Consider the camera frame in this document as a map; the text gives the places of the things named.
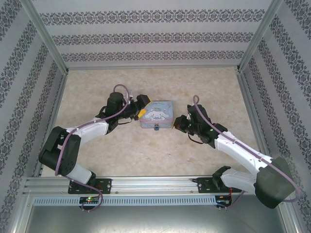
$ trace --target damask pattern wallpaper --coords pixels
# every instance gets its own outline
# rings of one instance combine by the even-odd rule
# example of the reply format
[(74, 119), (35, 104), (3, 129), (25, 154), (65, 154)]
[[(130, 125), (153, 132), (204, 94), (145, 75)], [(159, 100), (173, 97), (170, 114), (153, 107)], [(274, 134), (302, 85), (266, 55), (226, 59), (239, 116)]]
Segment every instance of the damask pattern wallpaper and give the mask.
[(244, 71), (272, 156), (286, 159), (302, 197), (295, 204), (311, 232), (311, 8), (285, 0)]
[(237, 65), (271, 0), (33, 3), (67, 66), (89, 69)]
[(64, 78), (18, 0), (1, 2), (0, 233), (33, 175)]

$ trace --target cable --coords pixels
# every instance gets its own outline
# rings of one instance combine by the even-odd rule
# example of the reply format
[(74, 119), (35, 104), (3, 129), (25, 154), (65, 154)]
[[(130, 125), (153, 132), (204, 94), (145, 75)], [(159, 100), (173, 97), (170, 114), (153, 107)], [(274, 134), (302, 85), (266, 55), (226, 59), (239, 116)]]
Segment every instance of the cable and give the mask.
[(190, 137), (190, 134), (188, 134), (188, 138), (189, 138), (192, 142), (195, 142), (195, 143), (197, 143), (197, 144), (203, 144), (203, 142), (198, 142), (198, 141), (193, 140), (193, 139)]
[(229, 201), (232, 201), (232, 188), (229, 188), (229, 192), (230, 192), (230, 194), (229, 194), (230, 200)]
[(83, 206), (84, 206), (84, 204), (87, 203), (87, 202), (83, 202), (83, 203), (82, 203), (82, 206), (81, 206), (81, 209), (82, 209), (83, 212), (84, 212), (84, 211), (87, 211), (88, 213), (89, 213), (89, 212), (92, 212), (92, 211), (98, 209), (98, 208), (102, 205), (103, 200), (104, 200), (104, 197), (103, 197), (103, 193), (102, 193), (99, 189), (97, 189), (97, 188), (95, 188), (95, 187), (92, 187), (92, 186), (90, 186), (90, 185), (81, 183), (81, 182), (79, 182), (79, 181), (75, 181), (75, 180), (71, 179), (71, 178), (68, 177), (68, 176), (65, 176), (65, 177), (66, 177), (67, 179), (71, 180), (72, 182), (77, 183), (78, 185), (82, 185), (82, 186), (84, 186), (84, 187), (91, 188), (91, 189), (95, 190), (96, 192), (98, 192), (98, 194), (99, 194), (98, 197), (101, 198), (99, 204), (96, 205), (96, 206), (95, 206), (93, 209), (91, 209), (91, 210), (86, 210), (86, 209), (83, 209)]
[[(70, 136), (71, 136), (74, 132), (76, 132), (76, 131), (79, 130), (80, 128), (83, 128), (84, 126), (87, 126), (87, 125), (90, 125), (90, 124), (96, 124), (97, 122), (102, 122), (102, 121), (111, 119), (111, 118), (113, 118), (113, 117), (119, 115), (120, 113), (122, 113), (122, 112), (126, 109), (128, 103), (129, 103), (130, 92), (129, 92), (129, 90), (127, 89), (127, 87), (124, 86), (123, 84), (115, 85), (115, 87), (113, 88), (113, 92), (115, 92), (115, 90), (116, 90), (116, 88), (117, 88), (118, 86), (122, 86), (122, 87), (124, 87), (124, 89), (126, 90), (127, 100), (126, 100), (125, 106), (124, 106), (120, 111), (118, 111), (117, 113), (115, 113), (115, 114), (113, 114), (113, 115), (111, 115), (111, 116), (105, 117), (105, 118), (103, 118), (103, 119), (99, 119), (99, 120), (95, 120), (95, 121), (90, 121), (90, 122), (84, 123), (84, 124), (78, 126), (77, 128), (73, 129), (73, 130), (66, 136), (65, 141), (64, 141), (64, 143), (63, 143), (63, 146), (62, 146), (62, 148), (61, 148), (61, 150), (60, 150), (59, 157), (58, 157), (58, 161), (57, 161), (56, 168), (55, 168), (55, 176), (58, 176), (58, 171), (59, 171), (59, 167), (60, 167), (60, 164), (61, 164), (61, 161), (62, 161), (62, 158), (63, 158), (63, 153), (64, 153), (65, 146), (66, 146), (66, 144), (67, 144), (67, 142), (68, 142)], [(88, 210), (88, 212), (91, 212), (91, 211), (96, 210), (97, 208), (99, 208), (99, 206), (102, 204), (103, 199), (104, 199), (104, 198), (103, 198), (103, 194), (102, 194), (102, 192), (101, 192), (99, 189), (94, 188), (94, 187), (92, 187), (92, 186), (90, 186), (90, 185), (81, 183), (81, 182), (79, 182), (79, 181), (75, 181), (74, 179), (71, 179), (71, 178), (69, 178), (69, 177), (67, 177), (67, 178), (70, 179), (72, 182), (75, 182), (75, 183), (77, 183), (77, 184), (79, 184), (79, 185), (82, 185), (82, 186), (84, 186), (84, 187), (87, 187), (87, 188), (91, 188), (91, 189), (95, 190), (96, 192), (98, 192), (98, 193), (99, 193), (99, 196), (100, 196), (100, 198), (101, 198), (101, 201), (100, 201), (100, 203), (99, 203), (97, 206), (95, 206), (93, 209)]]
[(236, 198), (236, 200), (235, 200), (231, 205), (229, 205), (229, 206), (227, 207), (227, 209), (230, 209), (233, 205), (235, 205), (236, 203), (238, 203), (238, 202), (241, 200), (241, 197), (243, 196), (244, 193), (245, 193), (245, 191), (242, 191), (242, 192), (239, 194), (238, 198)]
[(217, 129), (215, 126), (213, 126), (212, 123), (210, 123), (205, 116), (202, 114), (201, 110), (198, 107), (198, 102), (199, 102), (200, 98), (197, 95), (193, 96), (193, 103), (194, 106), (196, 108), (196, 110), (198, 111), (198, 113), (200, 114), (200, 116), (202, 117), (202, 119), (212, 128), (214, 129), (217, 133), (219, 133), (220, 135), (222, 135), (223, 137), (225, 137), (226, 139), (228, 139), (229, 141), (237, 144), (238, 146), (240, 146), (241, 148), (243, 148), (244, 150), (246, 150), (247, 152), (249, 152), (251, 155), (254, 155), (257, 159), (263, 161), (266, 165), (270, 166), (271, 168), (273, 168), (275, 171), (277, 171), (279, 174), (281, 174), (285, 179), (288, 180), (288, 182), (291, 183), (292, 186), (294, 186), (295, 190), (296, 190), (296, 197), (294, 199), (291, 200), (284, 200), (283, 202), (294, 202), (297, 201), (300, 197), (301, 197), (301, 191), (298, 187), (298, 185), (296, 185), (296, 183), (289, 178), (284, 172), (282, 172), (280, 169), (278, 169), (276, 166), (274, 166), (273, 164), (269, 163), (267, 160), (261, 158), (259, 155), (257, 155), (256, 153), (254, 153), (253, 151), (251, 151), (249, 148), (247, 148), (246, 146), (244, 146), (243, 144), (239, 143), (238, 141), (235, 141), (233, 138), (225, 135), (223, 132), (221, 132), (219, 129)]

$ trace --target beige floor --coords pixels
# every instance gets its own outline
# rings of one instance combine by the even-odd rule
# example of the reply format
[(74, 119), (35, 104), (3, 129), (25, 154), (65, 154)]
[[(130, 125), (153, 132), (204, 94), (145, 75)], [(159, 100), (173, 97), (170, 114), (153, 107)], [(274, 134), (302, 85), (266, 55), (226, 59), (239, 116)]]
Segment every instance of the beige floor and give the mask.
[[(257, 148), (233, 68), (70, 71), (56, 125), (68, 128), (93, 119), (118, 83), (132, 89), (134, 98), (147, 94), (152, 100), (172, 100), (174, 117), (186, 115), (197, 94), (213, 122)], [(225, 153), (191, 142), (185, 133), (142, 129), (139, 121), (84, 144), (78, 162), (97, 176), (210, 175), (224, 165), (245, 170)], [(45, 167), (42, 176), (53, 176), (53, 171)]]

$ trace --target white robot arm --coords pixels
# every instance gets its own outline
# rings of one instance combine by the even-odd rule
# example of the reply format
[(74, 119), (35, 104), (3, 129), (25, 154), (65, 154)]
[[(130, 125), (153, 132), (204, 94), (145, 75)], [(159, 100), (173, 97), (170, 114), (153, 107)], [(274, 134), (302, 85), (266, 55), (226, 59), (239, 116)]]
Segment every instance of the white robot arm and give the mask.
[(111, 93), (107, 106), (92, 121), (74, 128), (55, 127), (39, 155), (39, 162), (53, 169), (56, 175), (94, 186), (96, 175), (77, 163), (79, 147), (95, 137), (112, 132), (119, 125), (120, 119), (138, 120), (150, 102), (147, 95), (138, 95), (137, 101), (133, 101), (130, 95), (126, 105), (123, 94)]
[(264, 155), (238, 140), (224, 126), (211, 123), (200, 104), (188, 105), (188, 117), (184, 115), (177, 117), (174, 126), (188, 133), (189, 138), (190, 135), (196, 134), (202, 141), (197, 143), (206, 143), (225, 152), (249, 171), (249, 173), (240, 172), (228, 166), (220, 168), (213, 174), (213, 183), (218, 189), (226, 187), (247, 191), (255, 194), (269, 208), (275, 208), (295, 190), (293, 184), (281, 174), (292, 179), (285, 159), (281, 157), (273, 159)]

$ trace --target striped wallpaper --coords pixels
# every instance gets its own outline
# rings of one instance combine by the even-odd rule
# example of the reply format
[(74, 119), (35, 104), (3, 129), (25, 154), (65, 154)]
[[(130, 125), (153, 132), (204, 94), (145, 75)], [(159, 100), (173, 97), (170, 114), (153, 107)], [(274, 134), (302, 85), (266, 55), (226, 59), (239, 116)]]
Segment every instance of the striped wallpaper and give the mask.
[(34, 172), (64, 75), (18, 0), (0, 10), (0, 233)]
[(303, 196), (294, 204), (311, 232), (311, 2), (285, 0), (244, 71), (271, 156), (290, 166)]
[(34, 0), (72, 69), (236, 66), (271, 0)]

